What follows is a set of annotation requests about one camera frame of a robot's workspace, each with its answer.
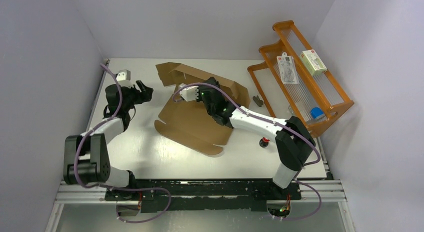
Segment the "brown cardboard box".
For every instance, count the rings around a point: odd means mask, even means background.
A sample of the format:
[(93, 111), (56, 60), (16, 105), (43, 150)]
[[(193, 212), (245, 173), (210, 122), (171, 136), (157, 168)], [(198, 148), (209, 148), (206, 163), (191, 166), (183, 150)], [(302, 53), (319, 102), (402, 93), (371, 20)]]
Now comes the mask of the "brown cardboard box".
[[(156, 69), (164, 86), (174, 85), (177, 89), (182, 83), (203, 82), (214, 77), (220, 88), (232, 96), (235, 102), (245, 107), (251, 102), (246, 87), (219, 75), (173, 62), (157, 64)], [(203, 103), (175, 102), (173, 98), (160, 111), (154, 127), (162, 136), (206, 155), (221, 153), (233, 131), (217, 124), (207, 113)]]

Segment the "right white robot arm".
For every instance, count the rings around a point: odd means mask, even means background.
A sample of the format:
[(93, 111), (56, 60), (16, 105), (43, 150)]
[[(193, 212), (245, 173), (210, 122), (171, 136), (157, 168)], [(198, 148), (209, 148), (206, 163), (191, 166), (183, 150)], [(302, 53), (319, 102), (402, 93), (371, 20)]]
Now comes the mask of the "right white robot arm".
[(316, 144), (301, 120), (295, 116), (278, 119), (253, 112), (231, 99), (213, 77), (197, 85), (196, 99), (203, 102), (217, 124), (254, 132), (262, 136), (263, 145), (269, 142), (276, 145), (280, 164), (269, 190), (276, 199), (287, 195), (289, 184), (316, 151)]

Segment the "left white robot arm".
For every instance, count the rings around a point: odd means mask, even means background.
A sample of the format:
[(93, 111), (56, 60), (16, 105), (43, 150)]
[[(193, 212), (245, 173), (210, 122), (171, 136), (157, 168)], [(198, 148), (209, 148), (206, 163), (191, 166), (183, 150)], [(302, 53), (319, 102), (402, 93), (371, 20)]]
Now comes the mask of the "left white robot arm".
[(139, 186), (130, 181), (132, 173), (111, 166), (107, 145), (127, 130), (131, 121), (130, 110), (149, 102), (153, 92), (153, 88), (140, 80), (128, 87), (106, 87), (107, 105), (100, 124), (89, 132), (72, 135), (65, 140), (63, 179), (66, 184), (104, 184), (118, 187), (118, 193), (124, 199), (131, 200), (137, 196)]

